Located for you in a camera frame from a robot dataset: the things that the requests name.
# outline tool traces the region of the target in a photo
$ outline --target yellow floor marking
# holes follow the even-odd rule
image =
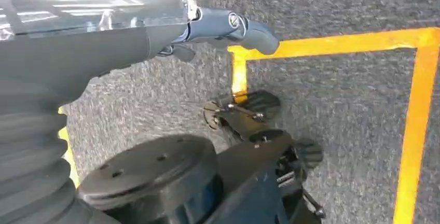
[[[247,72],[246,72],[246,60],[235,59],[232,57],[232,91],[233,96],[237,103],[245,101],[247,99],[246,91],[248,90],[247,85]]]
[[[60,108],[58,110],[58,113],[62,114],[63,113],[63,109]],[[73,152],[72,152],[72,147],[70,144],[70,139],[68,137],[68,132],[67,132],[67,128],[64,127],[63,129],[61,129],[58,132],[58,137],[60,137],[61,139],[64,139],[67,141],[67,151],[64,154],[64,159],[67,160],[67,162],[69,162],[70,164],[70,178],[72,179],[73,183],[75,184],[75,187],[78,187],[79,185],[79,177],[78,177],[78,172],[76,170],[76,164],[75,164],[75,159],[73,156]]]
[[[437,70],[438,46],[417,50],[406,116],[394,223],[412,223]]]
[[[247,92],[246,61],[249,60],[417,48],[394,210],[394,224],[412,224],[439,46],[440,28],[437,27],[287,40],[280,43],[273,55],[234,46],[228,49],[233,55],[232,93],[236,101],[243,100],[241,95]]]

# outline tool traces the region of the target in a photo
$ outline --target reflective plastic cover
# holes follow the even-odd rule
[[[186,24],[195,0],[0,0],[0,41]]]

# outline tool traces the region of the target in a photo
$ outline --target black wheel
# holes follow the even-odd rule
[[[296,141],[294,150],[301,167],[306,171],[316,168],[324,159],[322,146],[310,139]]]
[[[212,130],[217,130],[222,126],[219,118],[215,115],[218,110],[220,110],[220,106],[215,101],[209,101],[203,107],[203,117]]]
[[[254,113],[263,114],[263,120],[271,120],[280,112],[281,102],[275,95],[259,90],[249,93],[247,100],[238,104],[238,106]]]

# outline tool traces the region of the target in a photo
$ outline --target black mechanical part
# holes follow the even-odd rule
[[[273,54],[278,49],[279,39],[266,24],[250,20],[247,33],[240,44],[246,49],[257,49],[263,54]]]
[[[257,116],[255,112],[269,113],[269,117],[274,117],[279,112],[280,105],[276,96],[265,91],[259,91],[255,94],[249,94],[248,100],[243,102],[241,106],[233,103],[226,104],[226,107],[215,111],[215,116],[222,119],[225,125],[244,141],[229,150],[244,144],[253,146],[255,150],[260,151],[267,146],[284,145],[278,152],[266,151],[266,155],[275,156],[271,158],[273,163],[276,164],[273,173],[276,176],[276,183],[283,199],[283,206],[289,223],[321,223],[321,218],[325,217],[325,211],[303,189],[302,182],[307,179],[307,172],[322,161],[322,147],[309,139],[295,141],[285,131],[271,129],[266,126],[264,118],[255,118]],[[244,156],[245,152],[242,152],[242,154],[244,161],[250,161]],[[266,159],[261,154],[259,157],[263,161]],[[314,213],[308,209],[305,199],[308,199],[315,207]]]
[[[170,55],[172,55],[174,52],[174,46],[173,45],[169,45],[164,47],[158,54],[158,57],[169,57]]]
[[[271,142],[241,142],[220,153],[224,200],[207,223],[321,223],[308,209],[300,183],[289,192],[279,188],[275,164],[291,144],[290,135],[284,132]],[[230,209],[232,214],[223,214],[225,209]],[[222,221],[210,222],[218,216],[224,216]]]
[[[212,130],[217,130],[221,127],[220,119],[216,116],[216,113],[220,110],[220,106],[215,101],[206,102],[203,106],[203,118]]]
[[[200,17],[189,23],[188,36],[181,41],[208,42],[219,48],[237,44],[263,54],[275,53],[280,45],[280,40],[267,25],[233,11],[199,8],[198,13]]]
[[[247,94],[247,99],[238,104],[256,114],[262,114],[262,120],[268,121],[280,112],[281,101],[270,92],[259,90]]]
[[[78,195],[122,224],[195,224],[222,194],[212,143],[173,135],[121,152],[90,173]]]
[[[324,159],[322,146],[311,139],[299,139],[293,148],[302,168],[306,171],[314,169]]]
[[[309,201],[310,204],[312,204],[312,206],[315,208],[314,214],[320,219],[325,219],[327,217],[327,214],[325,213],[324,208],[317,201],[315,201],[315,199],[309,194],[309,192],[307,192],[307,190],[304,189],[303,193],[307,201]]]
[[[111,1],[124,3],[0,0],[6,21],[0,30],[1,223],[119,223],[74,196],[70,168],[61,158],[67,144],[58,139],[66,115],[58,114],[58,108],[79,98],[91,78],[178,44],[175,40],[184,40],[191,22],[184,19],[181,0],[159,0],[153,7],[144,0]],[[82,9],[98,3],[110,5],[98,15]],[[161,16],[182,21],[150,21]],[[210,40],[239,44],[240,31]]]
[[[190,62],[194,59],[196,53],[184,45],[174,45],[173,55],[182,62]]]

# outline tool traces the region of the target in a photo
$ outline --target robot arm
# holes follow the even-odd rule
[[[230,16],[194,0],[0,0],[0,222],[118,223],[75,198],[58,108],[80,97],[91,78],[181,43],[274,52],[278,41],[268,29]],[[227,24],[203,27],[213,19]]]

